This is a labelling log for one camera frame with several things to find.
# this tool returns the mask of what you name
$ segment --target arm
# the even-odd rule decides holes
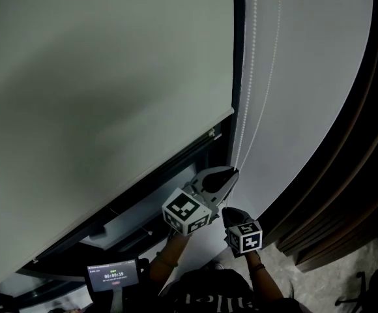
[[[150,263],[150,279],[156,284],[159,292],[169,279],[173,266],[177,264],[189,238],[190,235],[184,237],[176,233],[162,249],[160,255]]]
[[[259,255],[256,252],[249,252],[245,256],[253,283],[254,297],[257,303],[267,304],[283,298],[279,287],[265,268],[254,270],[255,267],[261,264]]]

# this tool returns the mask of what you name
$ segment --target digital display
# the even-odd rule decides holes
[[[87,268],[94,292],[124,288],[138,283],[136,261],[92,265]]]

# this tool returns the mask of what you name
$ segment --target floor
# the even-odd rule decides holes
[[[294,298],[313,313],[350,312],[353,304],[334,306],[339,297],[354,298],[360,292],[358,271],[366,273],[367,284],[370,277],[378,269],[378,240],[334,261],[324,267],[307,273],[299,271],[291,258],[279,252],[274,245],[268,246],[260,253],[261,261],[266,266],[283,295],[290,297],[292,287]],[[240,273],[250,285],[250,276],[243,257],[234,259],[229,248],[216,257],[225,268]]]

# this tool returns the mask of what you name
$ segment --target bracelet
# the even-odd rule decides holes
[[[266,269],[266,267],[262,263],[260,263],[260,264],[256,265],[253,269],[251,269],[250,273],[252,273],[253,271],[258,271],[260,269]]]
[[[165,260],[163,260],[162,254],[160,252],[157,252],[156,256],[160,260],[160,262],[162,262],[164,265],[167,265],[171,270],[173,270],[174,268],[176,268],[179,265],[177,263],[176,264],[170,264],[170,263],[166,262]]]

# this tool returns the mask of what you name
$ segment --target chair leg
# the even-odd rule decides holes
[[[357,278],[361,278],[361,288],[359,297],[362,297],[364,294],[366,294],[366,274],[364,273],[364,271],[357,273]]]
[[[339,300],[337,299],[337,301],[335,302],[335,306],[340,306],[341,304],[344,304],[344,303],[356,303],[358,301],[358,298],[356,299],[347,299],[347,300]]]
[[[358,301],[354,309],[351,311],[351,313],[357,313],[358,309],[361,307],[362,302]]]
[[[360,295],[358,295],[358,298],[348,300],[337,299],[337,301],[335,302],[335,306],[339,306],[344,303],[356,303],[356,306],[354,307],[352,313],[357,312],[357,310],[361,307],[364,295],[366,294],[366,274],[364,273],[364,271],[361,271],[357,273],[356,277],[361,278]]]

